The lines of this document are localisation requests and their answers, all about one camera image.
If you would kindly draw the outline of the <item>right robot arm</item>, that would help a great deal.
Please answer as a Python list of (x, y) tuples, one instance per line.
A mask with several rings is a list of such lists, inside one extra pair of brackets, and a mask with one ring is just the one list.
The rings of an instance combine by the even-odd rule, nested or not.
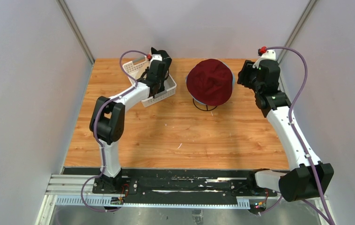
[(266, 188), (288, 201), (321, 197), (334, 175), (330, 163), (322, 163), (311, 150), (300, 128), (293, 128), (293, 107), (286, 93), (279, 90), (280, 67), (274, 60), (246, 60), (237, 83), (254, 91), (255, 103), (276, 131), (288, 159), (289, 172), (257, 169), (249, 173), (247, 190), (259, 195)]

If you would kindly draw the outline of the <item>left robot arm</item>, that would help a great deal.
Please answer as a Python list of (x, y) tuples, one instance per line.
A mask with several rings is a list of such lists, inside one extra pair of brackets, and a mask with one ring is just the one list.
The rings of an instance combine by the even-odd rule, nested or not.
[(122, 189), (118, 159), (118, 142), (124, 132), (125, 114), (140, 101), (154, 98), (164, 91), (164, 81), (172, 59), (152, 59), (149, 68), (135, 81), (135, 85), (113, 97), (98, 98), (90, 130), (101, 152), (101, 174), (106, 177), (104, 187), (112, 194)]

